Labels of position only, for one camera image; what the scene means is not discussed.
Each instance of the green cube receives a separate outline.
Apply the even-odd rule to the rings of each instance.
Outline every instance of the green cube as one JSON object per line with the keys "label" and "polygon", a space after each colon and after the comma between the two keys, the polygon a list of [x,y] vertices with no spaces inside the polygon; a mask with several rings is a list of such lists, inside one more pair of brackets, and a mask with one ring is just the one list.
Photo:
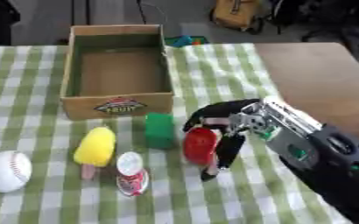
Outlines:
{"label": "green cube", "polygon": [[158,113],[147,114],[145,118],[145,138],[149,148],[171,148],[174,140],[172,116]]}

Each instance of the yellow plush toy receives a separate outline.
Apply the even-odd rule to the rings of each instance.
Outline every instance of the yellow plush toy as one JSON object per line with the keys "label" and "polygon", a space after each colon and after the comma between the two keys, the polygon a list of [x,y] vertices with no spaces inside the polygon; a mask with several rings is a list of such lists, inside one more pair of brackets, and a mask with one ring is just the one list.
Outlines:
{"label": "yellow plush toy", "polygon": [[84,179],[93,178],[95,167],[103,167],[110,162],[115,145],[116,135],[110,129],[98,127],[89,131],[74,153],[74,161],[83,165],[81,175]]}

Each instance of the baseball stitching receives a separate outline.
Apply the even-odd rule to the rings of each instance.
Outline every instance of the baseball stitching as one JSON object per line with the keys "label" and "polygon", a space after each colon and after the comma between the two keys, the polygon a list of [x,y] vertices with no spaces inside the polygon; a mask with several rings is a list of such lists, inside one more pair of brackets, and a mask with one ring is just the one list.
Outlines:
{"label": "baseball stitching", "polygon": [[18,152],[13,152],[11,157],[11,169],[13,171],[13,174],[22,181],[23,183],[27,182],[28,178],[21,173],[21,171],[18,169],[18,166],[16,165],[16,156],[18,155]]}

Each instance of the box label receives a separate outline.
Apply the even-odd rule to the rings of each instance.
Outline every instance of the box label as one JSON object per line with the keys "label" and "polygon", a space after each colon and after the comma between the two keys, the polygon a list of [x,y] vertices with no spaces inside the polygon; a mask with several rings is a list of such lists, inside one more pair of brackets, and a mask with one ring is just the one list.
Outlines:
{"label": "box label", "polygon": [[143,107],[146,107],[146,105],[141,102],[129,98],[117,97],[109,100],[101,106],[97,106],[95,109],[103,113],[113,115],[120,113],[129,113]]}

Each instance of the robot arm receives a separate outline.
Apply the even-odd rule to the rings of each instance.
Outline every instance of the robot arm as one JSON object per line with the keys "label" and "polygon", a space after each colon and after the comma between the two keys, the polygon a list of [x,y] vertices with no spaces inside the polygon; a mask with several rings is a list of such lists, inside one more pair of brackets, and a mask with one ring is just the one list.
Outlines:
{"label": "robot arm", "polygon": [[249,130],[327,203],[359,223],[359,141],[354,137],[275,97],[206,106],[191,116],[184,131],[195,124],[221,131],[215,148],[219,168],[231,165],[245,141],[240,133]]}

